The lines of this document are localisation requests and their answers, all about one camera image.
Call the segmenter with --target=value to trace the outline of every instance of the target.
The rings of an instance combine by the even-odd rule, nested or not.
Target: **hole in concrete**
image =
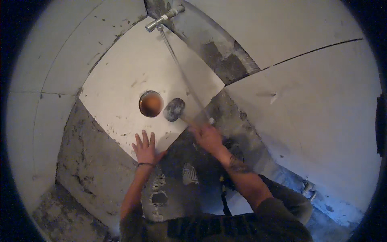
[[[152,194],[152,203],[166,204],[167,201],[168,198],[163,192]]]
[[[156,117],[163,110],[164,100],[155,91],[146,91],[139,100],[140,112],[149,118]]]

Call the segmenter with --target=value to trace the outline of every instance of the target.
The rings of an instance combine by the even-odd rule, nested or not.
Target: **white tile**
[[[150,17],[141,21],[113,45],[86,80],[79,97],[101,127],[135,159],[130,146],[135,142],[135,133],[142,129],[148,133],[153,131],[156,148],[164,150],[187,127],[181,120],[168,122],[162,113],[154,118],[143,116],[139,98],[146,90],[158,92],[164,105],[176,97],[183,99],[186,113],[192,117],[199,112],[192,95],[187,95],[187,87],[159,32],[145,30],[145,25],[151,21]],[[195,92],[206,106],[224,83],[179,37],[171,32],[167,32],[167,36]]]
[[[381,161],[375,140],[381,88],[365,40],[295,58],[227,90],[276,162],[366,210]],[[278,98],[270,104],[273,92]]]
[[[71,34],[53,64],[44,92],[76,94],[117,36],[146,15],[144,1],[104,1]]]
[[[11,91],[40,92],[60,48],[99,1],[52,1],[33,25],[12,74]]]
[[[63,129],[75,103],[75,96],[42,94],[34,129],[34,161],[37,177],[55,180]]]
[[[223,27],[263,69],[364,35],[339,0],[188,0]]]
[[[55,182],[55,178],[45,177],[33,180],[33,129],[39,97],[37,93],[10,93],[7,103],[8,157],[17,191],[29,214]]]

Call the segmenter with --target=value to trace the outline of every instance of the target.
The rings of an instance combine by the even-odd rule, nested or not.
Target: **drain hole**
[[[139,100],[140,112],[149,118],[156,117],[163,110],[164,100],[155,91],[146,91]]]

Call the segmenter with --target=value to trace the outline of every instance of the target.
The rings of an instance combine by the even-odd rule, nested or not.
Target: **person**
[[[135,135],[132,147],[138,168],[121,206],[121,242],[127,241],[312,241],[305,223],[312,214],[309,200],[299,193],[258,175],[238,160],[223,144],[220,132],[211,125],[190,131],[196,142],[225,168],[237,191],[254,213],[237,216],[198,214],[163,222],[143,218],[141,191],[152,170],[166,154],[155,154],[155,134],[145,130],[142,141]],[[192,166],[183,169],[183,180],[198,182]]]

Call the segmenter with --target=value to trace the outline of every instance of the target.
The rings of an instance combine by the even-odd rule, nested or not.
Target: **wrist bracelet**
[[[138,163],[137,168],[138,168],[139,166],[141,166],[141,165],[150,165],[150,166],[152,166],[152,167],[155,167],[155,166],[156,166],[155,164],[152,164],[152,163]]]

